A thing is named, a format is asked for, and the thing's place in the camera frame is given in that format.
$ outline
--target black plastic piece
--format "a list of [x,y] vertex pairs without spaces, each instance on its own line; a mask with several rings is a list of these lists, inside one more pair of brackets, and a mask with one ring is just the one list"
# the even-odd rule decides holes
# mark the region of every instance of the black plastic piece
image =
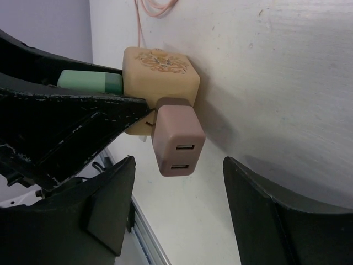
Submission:
[[135,177],[130,156],[32,206],[0,209],[1,264],[113,265]]
[[27,47],[0,31],[0,174],[51,191],[150,113],[144,99],[56,87],[62,70],[121,73]]
[[105,157],[104,158],[104,167],[105,168],[109,168],[109,167],[112,167],[112,166],[113,166],[113,163],[110,160],[110,158],[109,157]]
[[353,264],[353,210],[292,192],[231,157],[223,170],[242,265]]
[[66,191],[68,189],[71,189],[71,188],[81,184],[82,182],[83,182],[83,178],[81,178],[81,177],[72,178],[69,181],[65,182],[63,185],[61,185],[60,187],[58,187],[56,189],[53,189],[50,192],[47,192],[44,189],[37,190],[36,191],[36,197],[42,197],[43,199],[49,198],[51,196],[57,195],[57,194],[59,194],[61,192],[64,192],[64,191]]
[[135,225],[135,206],[133,205],[132,200],[130,201],[130,209],[129,209],[129,214],[127,216],[126,220],[126,230],[127,232],[131,233],[131,228]]

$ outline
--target green eraser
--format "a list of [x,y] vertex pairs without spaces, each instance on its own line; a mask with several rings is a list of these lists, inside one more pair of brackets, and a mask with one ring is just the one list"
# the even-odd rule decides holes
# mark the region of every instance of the green eraser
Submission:
[[57,85],[74,90],[123,94],[122,76],[118,73],[64,70]]

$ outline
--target usb port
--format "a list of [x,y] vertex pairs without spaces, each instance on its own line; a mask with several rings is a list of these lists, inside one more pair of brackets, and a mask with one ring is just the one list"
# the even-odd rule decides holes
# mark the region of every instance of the usb port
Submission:
[[193,150],[195,145],[177,145],[177,150]]
[[170,169],[187,169],[189,165],[172,165]]

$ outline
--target pink usb charger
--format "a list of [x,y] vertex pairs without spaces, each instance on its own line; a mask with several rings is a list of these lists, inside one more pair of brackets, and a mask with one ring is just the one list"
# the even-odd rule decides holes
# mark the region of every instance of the pink usb charger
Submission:
[[165,177],[188,176],[195,170],[206,135],[186,99],[161,98],[156,104],[152,143]]

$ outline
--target white wall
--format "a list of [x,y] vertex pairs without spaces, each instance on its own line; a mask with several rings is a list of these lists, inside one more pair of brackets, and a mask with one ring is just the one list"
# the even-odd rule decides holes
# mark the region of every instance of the white wall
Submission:
[[[91,0],[94,61],[121,67],[137,44],[133,3],[99,2]],[[352,0],[180,0],[163,19],[142,12],[141,22],[145,47],[187,54],[201,76],[196,111],[210,143],[200,182],[218,187],[205,175],[221,175],[233,156],[353,208]]]
[[[88,0],[1,0],[0,29],[29,46],[92,62]],[[30,189],[39,188],[7,187],[0,175],[0,202]]]

